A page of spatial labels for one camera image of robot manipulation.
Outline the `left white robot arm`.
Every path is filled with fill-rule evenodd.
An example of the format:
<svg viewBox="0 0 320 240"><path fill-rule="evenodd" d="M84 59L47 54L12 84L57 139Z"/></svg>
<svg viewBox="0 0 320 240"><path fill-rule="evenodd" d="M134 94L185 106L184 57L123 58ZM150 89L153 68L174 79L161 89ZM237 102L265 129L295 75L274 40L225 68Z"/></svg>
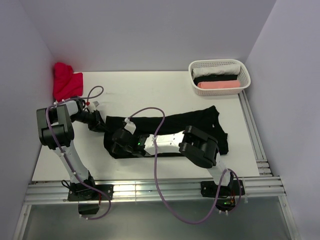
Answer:
<svg viewBox="0 0 320 240"><path fill-rule="evenodd" d="M70 182L62 180L71 196L84 201L100 198L102 192L95 185L90 171L82 163L74 145L73 122L86 124L92 132L104 133L107 126L98 110L86 109L81 97L73 97L36 111L38 137L62 161Z"/></svg>

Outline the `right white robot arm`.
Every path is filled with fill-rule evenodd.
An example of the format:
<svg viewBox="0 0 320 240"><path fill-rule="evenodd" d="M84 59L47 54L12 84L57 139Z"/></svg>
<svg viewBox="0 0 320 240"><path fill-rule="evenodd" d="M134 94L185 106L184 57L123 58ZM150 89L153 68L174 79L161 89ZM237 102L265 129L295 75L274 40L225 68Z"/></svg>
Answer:
<svg viewBox="0 0 320 240"><path fill-rule="evenodd" d="M196 166L207 169L217 191L229 194L234 188L234 176L220 160L218 141L194 126L187 126L178 133L153 135L133 134L126 128L112 135L112 153L129 154L130 157L151 158L155 156L184 156Z"/></svg>

